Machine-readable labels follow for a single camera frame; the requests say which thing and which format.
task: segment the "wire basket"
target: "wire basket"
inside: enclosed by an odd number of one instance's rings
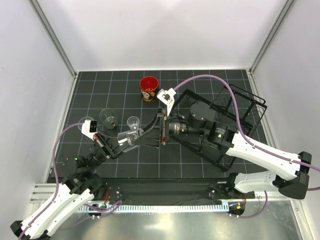
[[[257,127],[267,110],[267,106],[265,105],[266,101],[263,98],[233,84],[231,84],[230,87],[237,102],[241,128],[247,136],[251,137],[257,130]],[[218,96],[215,97],[212,102],[193,91],[185,90],[174,103],[172,113],[188,118],[192,104],[199,101],[208,104],[210,108],[217,112],[216,120],[218,122],[232,126],[236,129],[238,128],[235,106],[226,87],[223,87],[220,90]],[[189,147],[194,148],[193,152],[197,153],[197,147],[200,146],[199,138],[194,139],[194,137],[181,137],[180,140],[187,143]],[[232,167],[235,159],[235,157],[228,155],[217,154],[215,156],[211,156],[211,159],[206,160],[226,172]]]

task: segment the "black mat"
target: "black mat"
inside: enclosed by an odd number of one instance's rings
[[[115,109],[119,119],[118,130],[128,130],[127,119],[140,118],[144,126],[155,116],[159,102],[142,101],[139,82],[145,76],[159,79],[160,87],[168,90],[181,81],[200,74],[221,77],[229,84],[252,92],[245,70],[166,70],[166,71],[98,71],[80,72],[66,117],[65,127],[90,116],[99,120],[99,113],[108,107]],[[212,101],[218,95],[222,84],[215,79],[191,81],[178,90],[178,95],[190,89]],[[255,140],[266,143],[261,125],[253,135]],[[57,151],[56,166],[58,176],[72,173],[76,165],[67,157],[86,155],[93,145],[92,140],[81,134],[78,128],[65,134]],[[168,143],[160,149],[141,146],[108,160],[98,167],[96,173],[102,178],[221,178],[229,173],[256,173],[265,169],[243,159],[236,159],[231,169],[225,173],[193,154],[178,143]]]

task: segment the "purple cable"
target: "purple cable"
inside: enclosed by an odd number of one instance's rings
[[[29,223],[28,226],[25,227],[25,229],[21,232],[21,234],[18,237],[18,240],[21,240],[21,238],[23,237],[23,235],[26,233],[26,231],[31,227],[31,224],[33,224],[35,222],[35,220],[41,215],[43,214],[49,207],[50,205],[55,201],[57,195],[58,195],[58,190],[59,190],[59,178],[58,178],[58,173],[57,173],[57,168],[56,168],[56,148],[57,145],[59,143],[59,140],[61,139],[61,137],[66,133],[66,131],[68,131],[69,129],[76,127],[76,126],[80,126],[83,123],[75,123],[75,124],[71,124],[70,126],[68,126],[66,129],[64,129],[60,135],[58,136],[57,140],[55,141],[55,144],[53,146],[53,150],[52,150],[52,168],[53,168],[53,172],[54,172],[54,178],[55,178],[55,191],[54,191],[54,195],[52,200],[49,202],[49,204],[47,206],[44,207],[44,209],[39,212]]]
[[[239,117],[239,110],[238,110],[238,104],[237,104],[237,101],[236,101],[236,97],[235,97],[235,94],[233,93],[231,87],[228,85],[228,83],[226,83],[222,78],[218,77],[218,76],[214,76],[214,75],[211,75],[211,74],[202,74],[202,75],[198,75],[198,76],[193,76],[193,77],[190,77],[186,80],[184,80],[183,82],[181,82],[180,84],[178,84],[173,90],[177,90],[178,88],[180,88],[181,86],[183,86],[184,84],[192,81],[192,80],[195,80],[195,79],[199,79],[199,78],[212,78],[212,79],[217,79],[219,80],[229,91],[230,95],[231,95],[231,98],[232,98],[232,102],[234,104],[234,108],[235,108],[235,118],[236,118],[236,125],[238,126],[238,130],[240,132],[240,134],[242,135],[242,137],[244,138],[244,140],[250,144],[252,147],[256,148],[256,149],[259,149],[260,151],[266,153],[266,154],[269,154],[271,156],[274,156],[276,158],[279,158],[279,159],[282,159],[282,160],[285,160],[285,161],[288,161],[288,162],[292,162],[292,163],[295,163],[295,164],[299,164],[299,165],[302,165],[302,166],[306,166],[308,168],[311,168],[311,169],[314,169],[314,170],[317,170],[318,172],[320,172],[320,167],[317,167],[317,166],[313,166],[311,164],[308,164],[308,163],[305,163],[305,162],[300,162],[300,161],[296,161],[296,160],[291,160],[290,158],[287,158],[287,157],[284,157],[284,156],[281,156],[281,155],[278,155],[276,153],[273,153],[271,151],[268,151],[258,145],[254,145],[248,138],[247,136],[245,135],[244,131],[242,130],[241,128],[241,123],[240,123],[240,117]],[[316,190],[320,190],[320,186],[318,187],[313,187],[313,188],[308,188],[308,191],[316,191]]]
[[[117,201],[115,204],[111,205],[110,207],[108,208],[105,208],[105,207],[97,207],[97,206],[91,206],[90,204],[84,204],[86,207],[90,208],[90,209],[93,209],[97,212],[100,212],[100,213],[104,213],[106,211],[109,211],[110,209],[114,208],[115,206],[120,206],[122,204],[122,201],[119,200]]]
[[[257,216],[259,216],[260,214],[262,214],[262,212],[266,209],[267,204],[268,204],[268,194],[267,194],[267,191],[264,191],[264,194],[265,194],[265,203],[264,203],[264,205],[263,205],[263,208],[262,208],[259,212],[257,212],[257,213],[254,214],[254,215],[251,215],[251,216],[238,216],[238,218],[239,218],[239,219],[252,219],[252,218],[257,217]]]
[[[115,204],[113,204],[112,206],[110,206],[110,207],[108,207],[108,208],[104,208],[103,211],[97,211],[97,212],[105,212],[105,211],[108,211],[108,210],[110,210],[111,208],[114,208],[114,207],[115,207],[115,208],[112,209],[110,212],[108,212],[108,213],[100,216],[101,218],[104,218],[104,217],[107,217],[107,216],[111,215],[112,213],[114,213],[114,211],[116,211],[116,210],[121,206],[121,204],[122,204],[122,201],[119,200],[119,201],[117,201]],[[87,207],[89,207],[89,208],[91,208],[91,209],[96,210],[96,207],[91,206],[91,205],[89,205],[89,204],[85,204],[85,206],[87,206]],[[81,221],[77,222],[76,224],[74,224],[74,225],[72,225],[72,226],[69,226],[69,227],[63,228],[63,229],[59,229],[59,230],[60,230],[60,231],[65,231],[65,230],[73,229],[74,227],[79,226],[80,224],[82,224],[83,222],[85,222],[85,221],[87,221],[87,220],[89,220],[89,219],[92,219],[92,218],[91,218],[90,216],[88,216],[88,217],[82,219]]]

